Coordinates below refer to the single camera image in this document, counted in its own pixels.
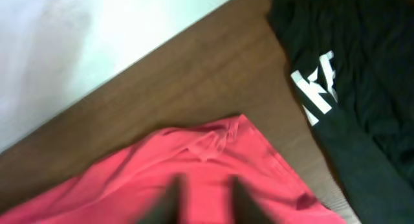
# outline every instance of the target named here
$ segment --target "wood grain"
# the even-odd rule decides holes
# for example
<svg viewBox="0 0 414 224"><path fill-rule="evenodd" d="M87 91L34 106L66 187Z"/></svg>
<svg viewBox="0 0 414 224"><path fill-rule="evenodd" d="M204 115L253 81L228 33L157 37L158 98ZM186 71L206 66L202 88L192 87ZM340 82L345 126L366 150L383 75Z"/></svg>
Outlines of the wood grain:
<svg viewBox="0 0 414 224"><path fill-rule="evenodd" d="M327 207L358 223L292 95L269 8L230 1L0 155L0 212L155 129L244 113Z"/></svg>

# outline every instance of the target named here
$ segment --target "brown wooden surface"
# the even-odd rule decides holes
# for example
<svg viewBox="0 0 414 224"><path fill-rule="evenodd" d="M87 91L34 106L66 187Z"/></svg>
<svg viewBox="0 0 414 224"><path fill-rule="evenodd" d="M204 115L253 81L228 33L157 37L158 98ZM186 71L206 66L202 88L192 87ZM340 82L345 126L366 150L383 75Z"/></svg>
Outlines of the brown wooden surface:
<svg viewBox="0 0 414 224"><path fill-rule="evenodd" d="M230 1L0 155L0 212L154 129L244 113L326 206L358 223L290 91L269 7Z"/></svg>

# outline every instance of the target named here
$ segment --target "black t-shirt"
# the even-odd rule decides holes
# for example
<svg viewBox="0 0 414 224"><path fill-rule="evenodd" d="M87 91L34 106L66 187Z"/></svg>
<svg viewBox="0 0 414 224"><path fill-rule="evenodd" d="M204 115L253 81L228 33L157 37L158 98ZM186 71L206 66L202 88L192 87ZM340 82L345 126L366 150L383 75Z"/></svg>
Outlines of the black t-shirt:
<svg viewBox="0 0 414 224"><path fill-rule="evenodd" d="M414 8L273 0L314 138L362 223L414 223Z"/></svg>

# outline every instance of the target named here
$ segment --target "red t-shirt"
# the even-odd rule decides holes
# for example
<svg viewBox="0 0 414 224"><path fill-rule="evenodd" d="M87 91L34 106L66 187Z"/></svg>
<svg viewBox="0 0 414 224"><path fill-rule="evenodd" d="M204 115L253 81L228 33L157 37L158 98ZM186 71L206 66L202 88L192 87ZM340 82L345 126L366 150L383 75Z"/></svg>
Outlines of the red t-shirt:
<svg viewBox="0 0 414 224"><path fill-rule="evenodd" d="M237 176L275 223L345 223L327 210L244 115L167 128L0 216L0 223L135 223L177 175L182 223L233 223Z"/></svg>

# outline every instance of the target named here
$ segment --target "white wall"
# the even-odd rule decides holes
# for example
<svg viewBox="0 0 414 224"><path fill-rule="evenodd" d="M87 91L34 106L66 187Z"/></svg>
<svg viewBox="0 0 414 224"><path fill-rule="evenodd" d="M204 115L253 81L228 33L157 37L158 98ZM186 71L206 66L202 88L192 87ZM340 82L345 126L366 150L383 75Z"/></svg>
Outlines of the white wall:
<svg viewBox="0 0 414 224"><path fill-rule="evenodd" d="M0 152L228 0L0 0Z"/></svg>

